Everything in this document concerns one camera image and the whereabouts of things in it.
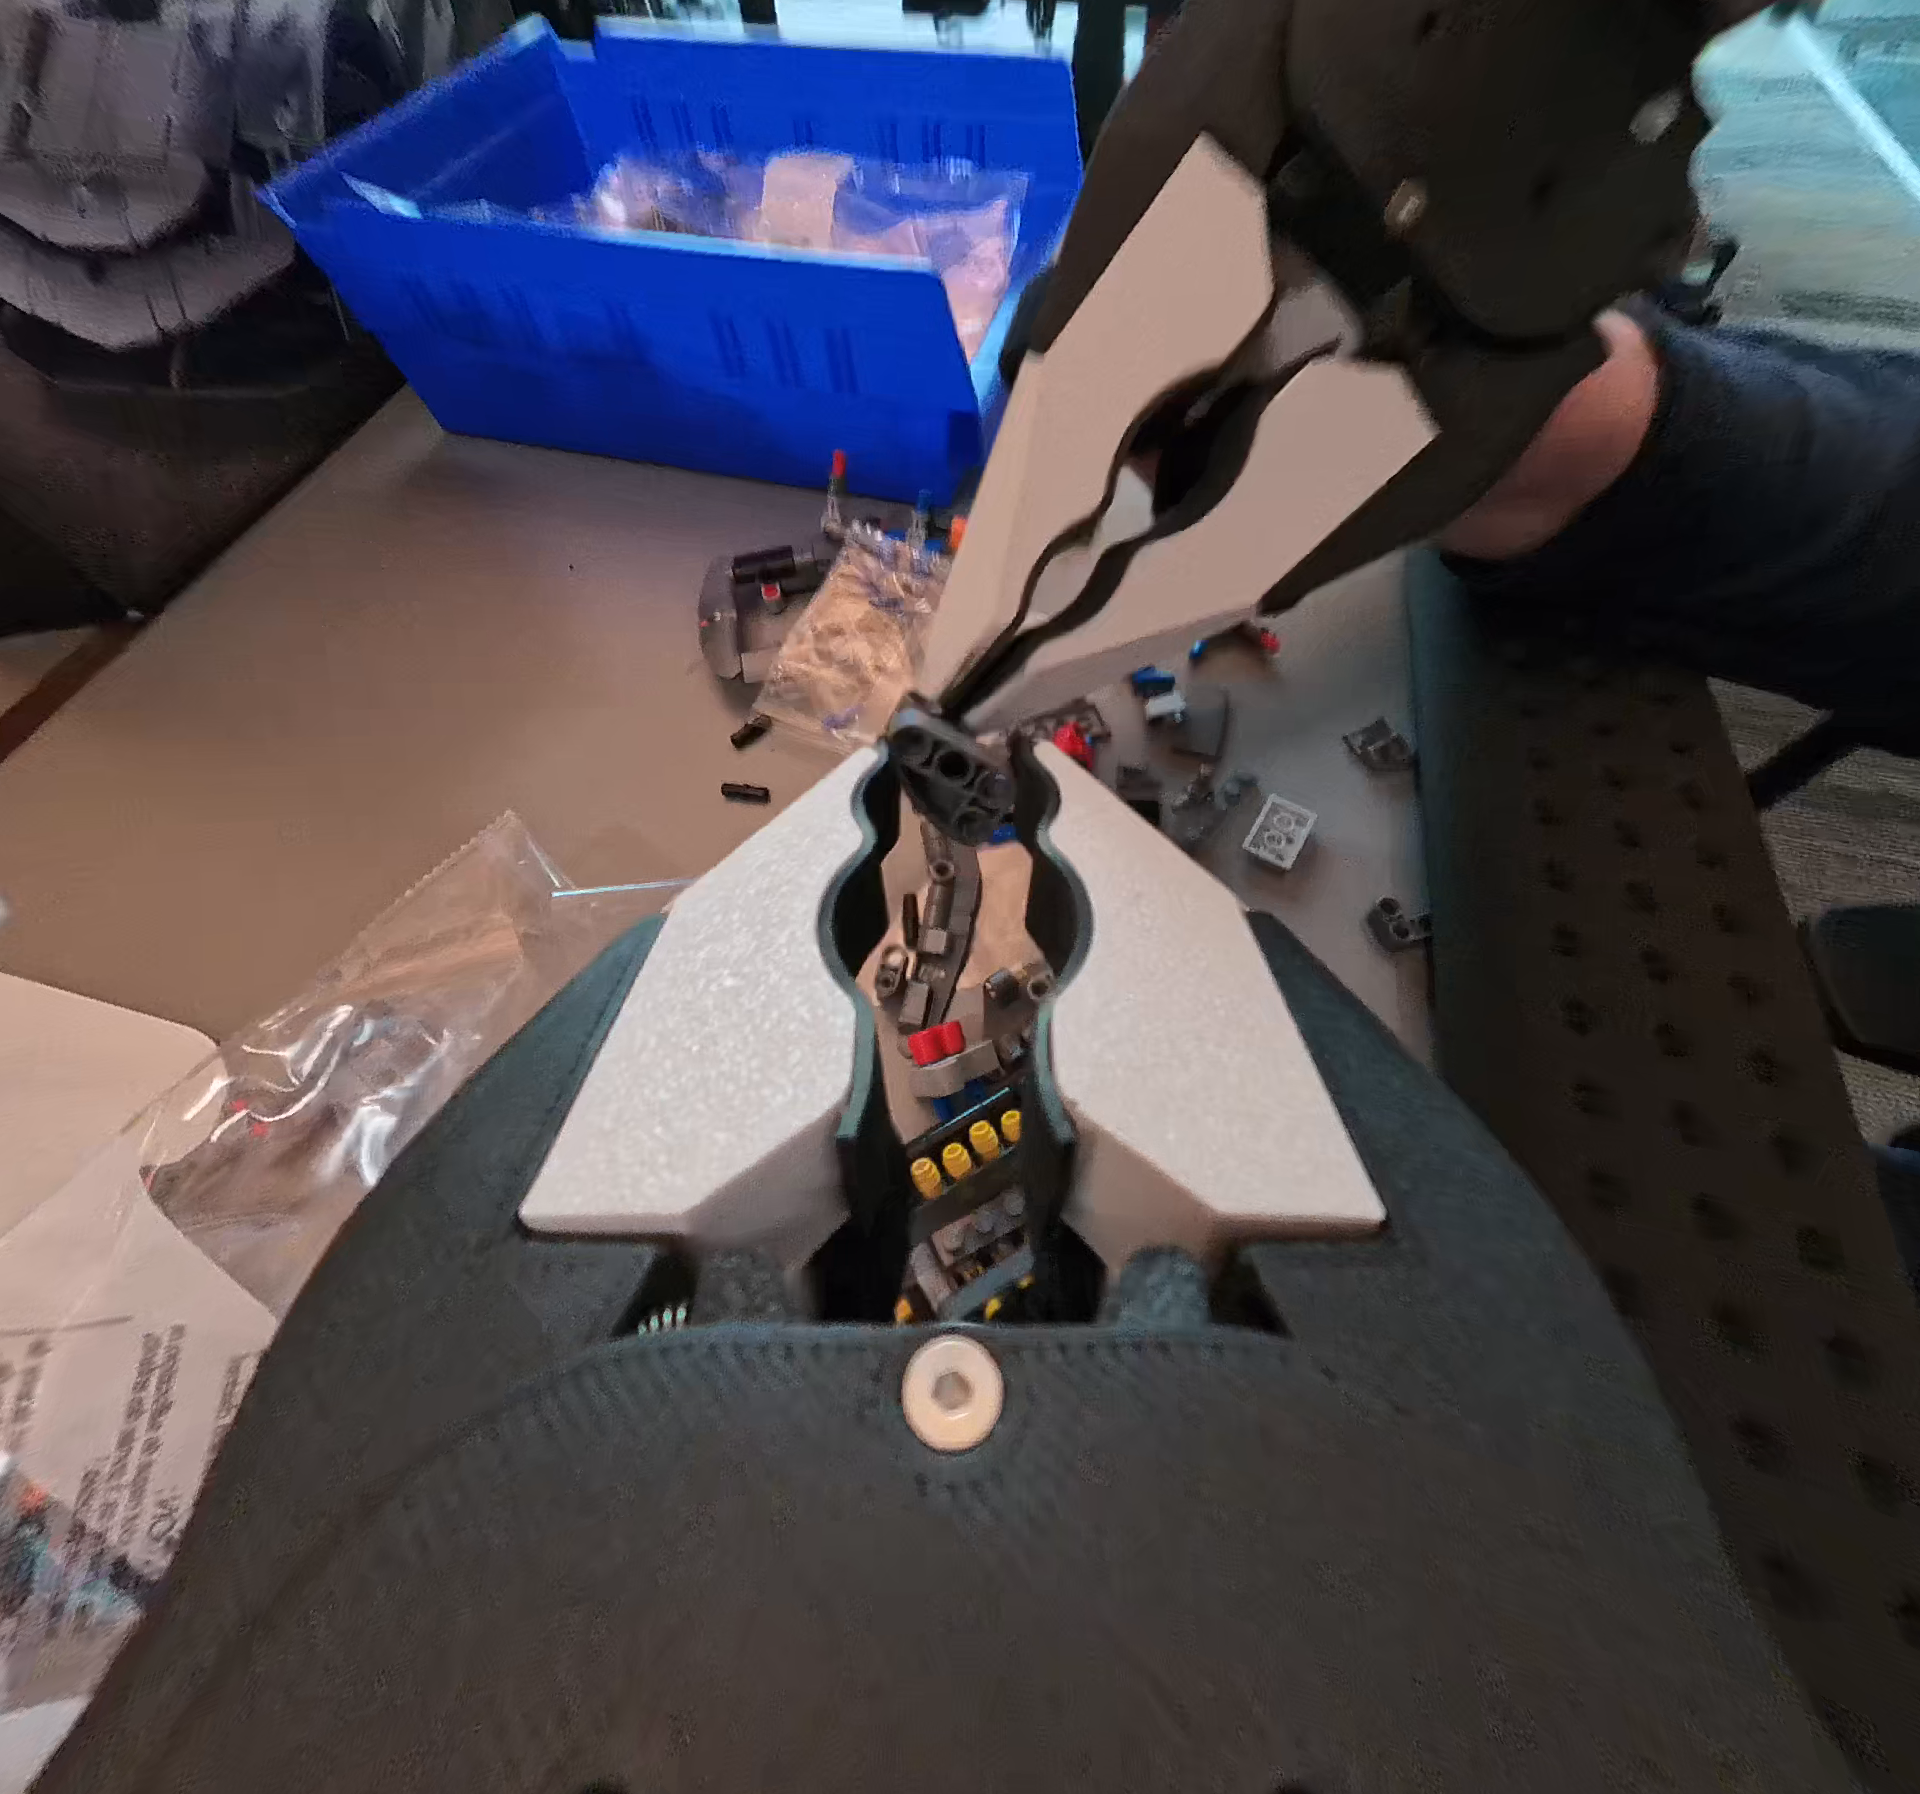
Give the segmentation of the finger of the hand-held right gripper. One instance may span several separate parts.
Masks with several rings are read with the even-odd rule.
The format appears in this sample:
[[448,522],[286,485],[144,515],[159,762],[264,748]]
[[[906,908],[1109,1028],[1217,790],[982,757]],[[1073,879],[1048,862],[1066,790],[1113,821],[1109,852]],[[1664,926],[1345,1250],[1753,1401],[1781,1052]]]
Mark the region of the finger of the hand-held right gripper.
[[960,722],[1019,726],[1247,620],[1433,436],[1403,368],[1332,358],[1233,424],[1249,429],[1244,455],[1221,435],[1179,506],[1105,548],[1066,609],[982,658],[955,696]]
[[1021,362],[924,636],[931,700],[986,668],[1048,559],[1097,530],[1147,415],[1227,365],[1276,299],[1266,191],[1198,134],[1066,323]]

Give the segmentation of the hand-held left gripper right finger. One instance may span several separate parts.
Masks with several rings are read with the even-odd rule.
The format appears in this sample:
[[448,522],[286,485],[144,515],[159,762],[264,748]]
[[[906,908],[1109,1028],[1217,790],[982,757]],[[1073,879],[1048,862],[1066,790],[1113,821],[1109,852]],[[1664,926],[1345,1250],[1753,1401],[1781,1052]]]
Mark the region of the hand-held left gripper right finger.
[[1021,749],[1021,790],[1061,1218],[1108,1281],[1143,1253],[1215,1277],[1249,1247],[1379,1236],[1379,1186],[1237,894],[1051,743]]

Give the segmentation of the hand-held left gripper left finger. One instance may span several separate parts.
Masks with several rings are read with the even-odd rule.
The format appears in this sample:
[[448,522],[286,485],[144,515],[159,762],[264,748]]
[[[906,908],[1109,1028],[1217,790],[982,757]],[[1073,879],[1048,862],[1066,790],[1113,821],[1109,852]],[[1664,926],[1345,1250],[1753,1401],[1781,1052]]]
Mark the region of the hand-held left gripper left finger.
[[888,1323],[904,1163],[861,970],[892,924],[900,779],[854,749],[658,918],[519,1208],[543,1236],[749,1253]]

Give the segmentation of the grey and red lego assembly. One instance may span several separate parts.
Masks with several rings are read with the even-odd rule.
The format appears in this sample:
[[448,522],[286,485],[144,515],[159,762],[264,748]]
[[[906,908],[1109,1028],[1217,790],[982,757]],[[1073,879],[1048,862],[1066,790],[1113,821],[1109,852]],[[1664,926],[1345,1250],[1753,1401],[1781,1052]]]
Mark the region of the grey and red lego assembly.
[[957,1104],[977,1091],[1005,1086],[1027,1064],[1027,1044],[1019,1030],[970,1034],[955,1021],[909,1032],[906,1053],[906,1091],[929,1105]]

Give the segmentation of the clear bag of dark pieces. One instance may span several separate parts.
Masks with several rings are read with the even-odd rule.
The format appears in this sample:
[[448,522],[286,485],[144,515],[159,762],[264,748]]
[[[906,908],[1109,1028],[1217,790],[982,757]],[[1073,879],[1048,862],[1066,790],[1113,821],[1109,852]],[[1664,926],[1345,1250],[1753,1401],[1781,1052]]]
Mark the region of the clear bag of dark pieces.
[[502,813],[152,1109],[162,1218],[268,1314],[444,1101],[570,978],[689,885],[578,887]]

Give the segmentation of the small black lego beam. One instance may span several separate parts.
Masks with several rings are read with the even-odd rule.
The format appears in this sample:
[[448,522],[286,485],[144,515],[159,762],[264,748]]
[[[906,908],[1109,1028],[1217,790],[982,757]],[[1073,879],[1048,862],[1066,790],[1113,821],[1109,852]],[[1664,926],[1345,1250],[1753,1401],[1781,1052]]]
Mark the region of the small black lego beam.
[[947,721],[918,691],[893,708],[883,745],[900,792],[949,844],[986,845],[1011,822],[1019,784],[1008,753]]

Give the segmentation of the pile of loose lego pieces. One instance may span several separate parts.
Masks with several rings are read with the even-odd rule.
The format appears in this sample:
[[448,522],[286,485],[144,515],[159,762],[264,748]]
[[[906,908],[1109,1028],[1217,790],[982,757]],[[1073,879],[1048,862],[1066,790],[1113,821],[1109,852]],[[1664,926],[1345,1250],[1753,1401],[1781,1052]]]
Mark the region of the pile of loose lego pieces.
[[[852,519],[892,531],[918,528],[949,555],[963,528],[963,511],[946,509],[926,492],[918,492],[912,509],[854,497],[850,455],[833,449],[824,509],[804,541],[713,557],[694,603],[695,638],[714,680],[746,693],[746,726],[735,729],[735,745],[773,729],[755,710],[759,684],[823,583]],[[1345,737],[1358,796],[1377,807],[1351,804],[1339,821],[1332,781],[1306,773],[1306,741],[1296,732],[1276,740],[1268,708],[1279,690],[1276,682],[1259,684],[1249,668],[1233,675],[1224,657],[1224,638],[1197,641],[1181,664],[1155,662],[1099,696],[1042,710],[1035,733],[1108,773],[1187,853],[1226,858],[1233,850],[1259,884],[1329,885],[1339,827],[1377,831],[1385,858],[1360,870],[1358,929],[1381,955],[1417,948],[1425,915],[1410,887],[1412,749],[1403,726],[1379,715]]]

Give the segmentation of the lego chassis with yellow connectors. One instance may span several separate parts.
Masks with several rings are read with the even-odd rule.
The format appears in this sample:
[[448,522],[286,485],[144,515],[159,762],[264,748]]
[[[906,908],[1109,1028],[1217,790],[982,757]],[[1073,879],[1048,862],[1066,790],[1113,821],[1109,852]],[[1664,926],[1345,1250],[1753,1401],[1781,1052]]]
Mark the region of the lego chassis with yellow connectors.
[[893,1323],[978,1326],[1032,1314],[1068,1155],[1069,1136],[1011,1089],[914,1141]]

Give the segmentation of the bundle of clear lego bags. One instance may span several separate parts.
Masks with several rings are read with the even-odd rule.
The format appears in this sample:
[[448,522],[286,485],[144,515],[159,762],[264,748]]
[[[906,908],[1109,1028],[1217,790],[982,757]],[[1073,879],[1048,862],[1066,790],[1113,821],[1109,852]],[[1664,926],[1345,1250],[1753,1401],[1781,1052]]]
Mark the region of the bundle of clear lego bags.
[[845,149],[622,151],[559,194],[439,196],[421,212],[922,263],[940,277],[955,338],[972,358],[1011,287],[1035,184],[1031,172],[962,155],[900,164]]

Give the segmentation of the dark lego set box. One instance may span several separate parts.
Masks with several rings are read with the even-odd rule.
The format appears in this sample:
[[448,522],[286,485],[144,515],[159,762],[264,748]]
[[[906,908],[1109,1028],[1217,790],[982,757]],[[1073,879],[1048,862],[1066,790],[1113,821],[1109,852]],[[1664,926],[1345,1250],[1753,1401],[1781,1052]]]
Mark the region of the dark lego set box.
[[398,385],[266,184],[507,0],[1,0],[1,630],[152,612]]

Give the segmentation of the person's right hand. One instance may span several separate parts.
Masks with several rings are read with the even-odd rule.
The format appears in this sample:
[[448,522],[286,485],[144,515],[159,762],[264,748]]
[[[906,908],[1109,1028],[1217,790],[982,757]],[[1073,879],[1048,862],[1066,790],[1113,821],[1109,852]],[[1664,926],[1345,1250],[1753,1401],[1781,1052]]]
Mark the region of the person's right hand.
[[1660,365],[1642,318],[1615,307],[1596,320],[1602,362],[1548,415],[1522,455],[1436,548],[1466,560],[1535,555],[1571,528],[1635,462],[1660,398]]

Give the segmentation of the small clear bag with bits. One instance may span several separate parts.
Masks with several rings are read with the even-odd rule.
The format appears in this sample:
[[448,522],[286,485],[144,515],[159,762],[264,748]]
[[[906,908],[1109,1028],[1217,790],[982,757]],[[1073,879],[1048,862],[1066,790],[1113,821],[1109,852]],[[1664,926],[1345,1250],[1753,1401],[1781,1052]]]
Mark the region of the small clear bag with bits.
[[823,583],[789,626],[755,710],[824,745],[877,743],[918,688],[951,555],[918,528],[852,519]]

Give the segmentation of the black perforated foam pad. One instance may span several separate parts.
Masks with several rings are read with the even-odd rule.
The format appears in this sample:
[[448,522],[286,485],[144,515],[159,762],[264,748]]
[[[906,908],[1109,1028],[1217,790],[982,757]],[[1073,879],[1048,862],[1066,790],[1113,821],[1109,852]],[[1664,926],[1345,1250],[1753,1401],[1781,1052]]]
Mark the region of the black perforated foam pad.
[[1444,1079],[1597,1269],[1859,1787],[1916,1789],[1917,1326],[1697,678],[1405,572]]

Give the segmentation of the white book stand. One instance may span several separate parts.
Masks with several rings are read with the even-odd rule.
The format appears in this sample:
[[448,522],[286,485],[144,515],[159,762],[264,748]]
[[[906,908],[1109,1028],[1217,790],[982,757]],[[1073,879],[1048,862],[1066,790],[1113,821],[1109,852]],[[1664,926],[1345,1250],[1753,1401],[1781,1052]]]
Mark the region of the white book stand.
[[1,1230],[211,1053],[198,1028],[1,975]]

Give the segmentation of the dark chair seat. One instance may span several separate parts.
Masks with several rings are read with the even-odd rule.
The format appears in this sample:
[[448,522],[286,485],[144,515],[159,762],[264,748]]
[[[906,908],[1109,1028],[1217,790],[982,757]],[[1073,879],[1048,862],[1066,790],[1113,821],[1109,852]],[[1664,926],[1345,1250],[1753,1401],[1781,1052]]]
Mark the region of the dark chair seat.
[[[1916,726],[1846,708],[1813,721],[1745,774],[1753,810],[1803,790],[1858,749],[1916,759]],[[1813,992],[1847,1056],[1917,1074],[1917,903],[1840,903],[1799,924]]]

